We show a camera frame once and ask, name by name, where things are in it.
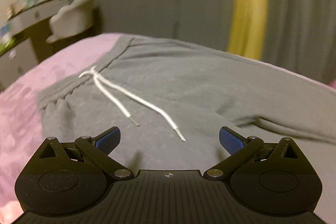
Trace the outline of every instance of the ribbed black surface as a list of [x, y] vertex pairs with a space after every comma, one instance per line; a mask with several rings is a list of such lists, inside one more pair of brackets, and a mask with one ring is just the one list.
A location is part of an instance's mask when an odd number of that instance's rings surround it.
[[83, 213], [49, 218], [27, 213], [24, 224], [318, 224], [312, 213], [277, 218], [243, 207], [222, 182], [202, 178], [198, 171], [142, 170], [129, 181], [116, 182], [106, 198]]

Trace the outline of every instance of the drawer knob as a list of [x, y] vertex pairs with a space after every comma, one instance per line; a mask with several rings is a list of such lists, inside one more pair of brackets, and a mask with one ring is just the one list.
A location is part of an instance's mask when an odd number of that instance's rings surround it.
[[16, 57], [16, 50], [12, 50], [9, 54], [9, 59], [13, 60]]

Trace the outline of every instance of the vanity table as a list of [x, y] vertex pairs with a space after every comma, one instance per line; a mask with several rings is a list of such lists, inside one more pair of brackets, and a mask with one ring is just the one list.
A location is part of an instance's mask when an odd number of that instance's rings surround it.
[[[52, 34], [49, 19], [61, 7], [73, 1], [48, 0], [16, 14], [9, 20], [10, 32], [15, 42], [4, 52], [0, 52], [0, 92], [43, 60], [75, 42], [70, 38], [56, 42], [57, 45], [46, 43], [46, 39]], [[92, 35], [94, 33], [89, 29], [78, 40]]]

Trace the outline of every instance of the drawstring tip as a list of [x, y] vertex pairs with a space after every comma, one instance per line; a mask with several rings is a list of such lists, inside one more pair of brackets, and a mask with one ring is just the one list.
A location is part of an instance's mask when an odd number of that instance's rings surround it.
[[134, 120], [134, 118], [132, 117], [132, 116], [129, 116], [128, 117], [137, 127], [139, 126], [139, 123], [136, 121], [136, 120]]
[[181, 138], [181, 140], [183, 140], [183, 141], [186, 142], [186, 140], [185, 140], [185, 138], [183, 137], [181, 131], [180, 131], [178, 128], [175, 128], [175, 131], [176, 131], [176, 133], [179, 135], [179, 137]]

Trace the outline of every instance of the bed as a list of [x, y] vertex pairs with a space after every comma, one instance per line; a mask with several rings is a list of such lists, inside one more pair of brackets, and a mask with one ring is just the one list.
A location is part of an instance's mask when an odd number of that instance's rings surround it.
[[[22, 168], [44, 139], [41, 115], [36, 106], [37, 94], [55, 82], [76, 74], [96, 62], [115, 46], [121, 36], [114, 33], [102, 34], [77, 42], [29, 71], [0, 95], [1, 224], [11, 223], [22, 213], [16, 200], [14, 184]], [[261, 62], [252, 60], [248, 62], [280, 70], [292, 77], [300, 78], [307, 85], [318, 86], [323, 92], [336, 95], [333, 89], [318, 82]], [[270, 136], [264, 141], [278, 142], [278, 140], [279, 136]], [[310, 154], [307, 157], [319, 174], [324, 189], [327, 189], [323, 191], [315, 213], [327, 223], [335, 223], [336, 188], [333, 183], [336, 176], [336, 166], [333, 161], [336, 156], [335, 146], [330, 142], [312, 142], [309, 138], [297, 143], [304, 153], [309, 151]], [[320, 151], [324, 151], [325, 155], [319, 156]], [[325, 164], [316, 160], [317, 157], [323, 158]]]

